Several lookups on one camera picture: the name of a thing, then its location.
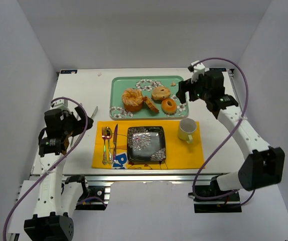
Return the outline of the iridescent spoon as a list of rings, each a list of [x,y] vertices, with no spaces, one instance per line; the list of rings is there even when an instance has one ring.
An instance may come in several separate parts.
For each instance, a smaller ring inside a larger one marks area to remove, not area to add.
[[[108,140],[108,153],[109,153],[109,161],[108,163],[110,165],[113,164],[113,156],[112,156],[112,153],[111,153],[111,146],[110,146],[110,140],[112,138],[112,130],[110,127],[105,127],[104,128],[105,130],[105,134],[106,134],[106,139]]]

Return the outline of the blue label sticker left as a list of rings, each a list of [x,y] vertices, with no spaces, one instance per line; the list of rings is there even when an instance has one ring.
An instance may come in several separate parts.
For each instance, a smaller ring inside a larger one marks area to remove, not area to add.
[[[76,74],[77,70],[76,69],[72,69],[72,70],[61,70],[60,74]]]

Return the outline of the small glazed donut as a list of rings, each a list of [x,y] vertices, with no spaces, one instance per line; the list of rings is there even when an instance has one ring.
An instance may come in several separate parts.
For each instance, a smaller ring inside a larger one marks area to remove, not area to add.
[[[162,110],[167,114],[174,114],[177,110],[177,104],[171,98],[164,99],[162,101]]]

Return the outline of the aluminium table rail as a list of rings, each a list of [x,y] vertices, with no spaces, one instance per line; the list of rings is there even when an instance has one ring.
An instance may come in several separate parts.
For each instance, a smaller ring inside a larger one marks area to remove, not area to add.
[[[149,181],[193,181],[195,175],[86,175],[90,182],[149,182]]]

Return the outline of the black floral square plate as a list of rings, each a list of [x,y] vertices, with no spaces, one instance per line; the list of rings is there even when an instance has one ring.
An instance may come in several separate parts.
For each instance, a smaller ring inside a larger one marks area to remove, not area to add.
[[[163,162],[166,157],[166,138],[162,126],[128,128],[127,158],[129,161]]]

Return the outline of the silver metal tongs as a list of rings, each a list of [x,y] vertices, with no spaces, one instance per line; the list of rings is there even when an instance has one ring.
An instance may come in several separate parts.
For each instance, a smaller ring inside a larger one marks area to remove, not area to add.
[[[97,112],[98,112],[98,106],[96,106],[96,108],[95,108],[95,110],[93,111],[93,113],[92,113],[92,115],[91,115],[90,118],[91,118],[91,119],[94,119],[95,116],[96,116],[96,114],[97,114]],[[74,137],[72,137],[72,139],[71,139],[70,147],[73,147],[73,145],[74,145]]]

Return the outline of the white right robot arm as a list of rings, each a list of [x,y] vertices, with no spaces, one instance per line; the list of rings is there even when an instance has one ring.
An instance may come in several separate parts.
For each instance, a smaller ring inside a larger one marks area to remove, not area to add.
[[[181,103],[205,101],[207,109],[232,134],[243,156],[244,163],[237,172],[217,176],[211,183],[215,193],[244,189],[253,191],[281,182],[285,153],[273,148],[242,117],[236,99],[225,93],[224,76],[219,70],[193,74],[192,78],[179,82],[176,93]]]

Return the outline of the yellow placemat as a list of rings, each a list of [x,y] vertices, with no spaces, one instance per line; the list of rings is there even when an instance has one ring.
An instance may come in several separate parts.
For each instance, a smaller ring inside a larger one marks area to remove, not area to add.
[[[178,138],[179,121],[175,120],[119,120],[98,122],[96,128],[95,147],[92,168],[95,169],[135,169],[135,170],[176,170],[198,169],[204,163],[200,130],[197,129],[188,144]],[[118,125],[116,163],[104,165],[102,163],[103,144],[101,129],[110,127],[112,130]],[[127,157],[127,129],[140,126],[161,126],[166,137],[166,160],[159,162],[136,162]]]

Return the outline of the blue label sticker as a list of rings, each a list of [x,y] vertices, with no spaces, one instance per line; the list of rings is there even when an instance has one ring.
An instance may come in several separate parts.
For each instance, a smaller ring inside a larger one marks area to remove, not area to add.
[[[72,70],[61,70],[60,74],[76,74],[77,70],[76,69],[72,69]]]
[[[226,68],[209,68],[210,71],[221,71],[221,72],[227,72]]]

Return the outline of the pale yellow mug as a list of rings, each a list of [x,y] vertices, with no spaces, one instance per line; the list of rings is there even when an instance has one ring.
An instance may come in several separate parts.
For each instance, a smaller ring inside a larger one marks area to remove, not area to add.
[[[193,141],[193,134],[196,130],[197,123],[193,119],[183,119],[179,123],[178,138],[190,144]]]

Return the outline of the iridescent knife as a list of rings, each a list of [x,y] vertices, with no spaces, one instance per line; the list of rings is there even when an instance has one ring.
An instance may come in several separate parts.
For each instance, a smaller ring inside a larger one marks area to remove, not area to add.
[[[116,162],[116,147],[117,147],[118,124],[116,124],[113,132],[113,161]]]

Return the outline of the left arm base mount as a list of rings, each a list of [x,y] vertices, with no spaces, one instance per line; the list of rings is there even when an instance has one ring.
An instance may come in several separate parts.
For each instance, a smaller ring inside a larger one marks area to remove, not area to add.
[[[106,210],[106,187],[103,185],[89,185],[84,175],[67,177],[62,183],[62,204],[70,204],[75,210]]]

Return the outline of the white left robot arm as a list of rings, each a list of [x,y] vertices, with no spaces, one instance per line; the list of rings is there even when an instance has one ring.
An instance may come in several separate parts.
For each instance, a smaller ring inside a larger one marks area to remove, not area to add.
[[[93,124],[83,108],[77,106],[75,112],[77,116],[60,104],[44,113],[46,126],[38,140],[42,181],[33,217],[24,222],[31,240],[72,240],[74,209],[89,194],[84,175],[62,181],[67,153],[72,150],[69,138],[80,136]]]

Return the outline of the blue label sticker right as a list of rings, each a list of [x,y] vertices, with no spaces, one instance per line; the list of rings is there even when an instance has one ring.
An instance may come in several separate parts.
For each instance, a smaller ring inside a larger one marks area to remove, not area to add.
[[[221,71],[221,72],[227,72],[226,68],[209,68],[210,71]]]

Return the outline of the large sugared ring bread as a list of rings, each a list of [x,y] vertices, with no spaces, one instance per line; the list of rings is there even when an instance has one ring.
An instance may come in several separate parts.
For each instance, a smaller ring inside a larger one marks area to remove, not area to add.
[[[122,94],[124,108],[130,112],[138,112],[143,107],[143,95],[139,89],[127,88]]]

